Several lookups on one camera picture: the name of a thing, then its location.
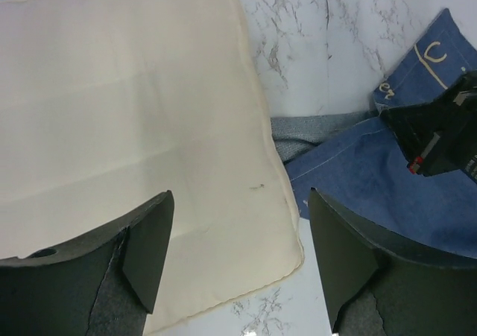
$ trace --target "white marble countertop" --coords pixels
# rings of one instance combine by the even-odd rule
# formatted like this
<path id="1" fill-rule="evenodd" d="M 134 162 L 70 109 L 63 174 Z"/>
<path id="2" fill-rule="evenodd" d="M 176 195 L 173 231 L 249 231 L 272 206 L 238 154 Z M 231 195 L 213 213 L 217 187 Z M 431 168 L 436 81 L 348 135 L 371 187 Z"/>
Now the white marble countertop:
<path id="1" fill-rule="evenodd" d="M 449 7 L 477 46 L 476 0 L 241 0 L 272 116 L 367 110 L 369 94 Z"/>
<path id="2" fill-rule="evenodd" d="M 273 116 L 366 110 L 370 92 L 444 7 L 477 46 L 476 0 L 241 2 Z M 331 335 L 308 221 L 300 235 L 306 262 L 290 278 L 155 335 Z"/>

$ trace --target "blue denim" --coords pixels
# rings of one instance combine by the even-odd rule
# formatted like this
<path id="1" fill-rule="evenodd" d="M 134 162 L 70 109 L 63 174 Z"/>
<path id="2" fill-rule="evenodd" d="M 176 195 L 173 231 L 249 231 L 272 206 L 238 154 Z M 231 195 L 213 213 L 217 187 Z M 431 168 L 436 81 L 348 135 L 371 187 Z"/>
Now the blue denim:
<path id="1" fill-rule="evenodd" d="M 444 10 L 373 93 L 376 106 L 381 110 L 432 101 L 470 69 L 477 69 L 477 51 Z M 304 218 L 315 187 L 400 235 L 477 258 L 477 185 L 461 171 L 421 177 L 406 165 L 393 133 L 380 118 L 371 118 L 286 168 Z"/>

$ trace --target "gray fabric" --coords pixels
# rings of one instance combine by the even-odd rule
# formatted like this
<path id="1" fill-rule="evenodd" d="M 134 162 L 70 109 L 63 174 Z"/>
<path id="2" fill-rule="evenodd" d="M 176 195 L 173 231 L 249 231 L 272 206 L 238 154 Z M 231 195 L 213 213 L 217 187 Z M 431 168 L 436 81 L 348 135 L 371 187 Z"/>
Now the gray fabric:
<path id="1" fill-rule="evenodd" d="M 299 118 L 272 118 L 271 129 L 278 154 L 283 162 L 331 139 L 360 121 L 373 117 L 374 112 L 354 112 L 340 115 L 322 115 Z"/>
<path id="2" fill-rule="evenodd" d="M 144 330 L 146 310 L 121 269 L 124 239 L 122 232 L 99 286 L 86 336 L 140 336 Z"/>
<path id="3" fill-rule="evenodd" d="M 388 336 L 382 328 L 382 318 L 376 309 L 376 299 L 368 289 L 347 308 L 339 335 Z"/>

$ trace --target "gray marble vein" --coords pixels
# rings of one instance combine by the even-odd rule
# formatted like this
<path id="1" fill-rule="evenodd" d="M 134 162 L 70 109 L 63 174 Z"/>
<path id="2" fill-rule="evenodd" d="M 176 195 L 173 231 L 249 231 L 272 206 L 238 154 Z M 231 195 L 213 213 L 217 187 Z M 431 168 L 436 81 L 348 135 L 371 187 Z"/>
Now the gray marble vein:
<path id="1" fill-rule="evenodd" d="M 232 313 L 246 322 L 240 336 L 288 335 L 293 324 L 284 321 L 280 312 L 291 298 L 283 299 L 280 291 L 281 288 L 274 288 L 252 302 L 246 299 L 233 303 Z"/>
<path id="2" fill-rule="evenodd" d="M 425 28 L 413 0 L 241 0 L 271 115 L 367 110 Z"/>

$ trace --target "dark stain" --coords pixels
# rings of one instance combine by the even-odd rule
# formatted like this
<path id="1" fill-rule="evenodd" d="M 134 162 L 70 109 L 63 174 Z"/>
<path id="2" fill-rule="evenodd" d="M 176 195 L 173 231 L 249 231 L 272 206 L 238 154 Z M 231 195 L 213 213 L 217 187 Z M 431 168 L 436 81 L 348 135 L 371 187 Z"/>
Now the dark stain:
<path id="1" fill-rule="evenodd" d="M 329 26 L 329 2 L 328 0 L 326 1 L 326 30 L 328 31 L 328 26 Z"/>
<path id="2" fill-rule="evenodd" d="M 261 188 L 265 188 L 265 185 L 263 183 L 260 183 L 260 185 L 257 187 L 250 187 L 252 191 L 256 191 L 257 189 L 261 189 Z"/>

